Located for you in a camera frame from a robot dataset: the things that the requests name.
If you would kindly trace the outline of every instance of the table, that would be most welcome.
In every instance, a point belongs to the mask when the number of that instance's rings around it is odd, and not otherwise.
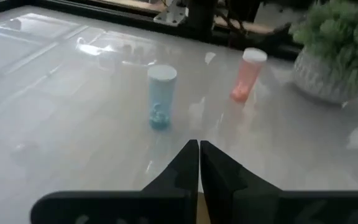
[[[285,190],[358,190],[358,99],[337,107],[271,58],[245,105],[241,52],[36,7],[0,14],[0,223],[58,190],[140,190],[206,139]],[[148,125],[147,67],[178,70],[172,128]]]

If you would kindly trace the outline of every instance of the blue object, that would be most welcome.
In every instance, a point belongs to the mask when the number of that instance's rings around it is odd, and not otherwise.
[[[153,129],[170,126],[172,100],[175,91],[176,70],[168,65],[149,68],[149,123]]]

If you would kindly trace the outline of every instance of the white lid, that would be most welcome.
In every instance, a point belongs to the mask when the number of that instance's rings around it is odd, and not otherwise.
[[[248,62],[265,62],[267,54],[263,50],[247,48],[242,55],[242,59]]]
[[[167,82],[177,77],[177,71],[169,65],[153,65],[147,70],[150,78],[161,82]]]

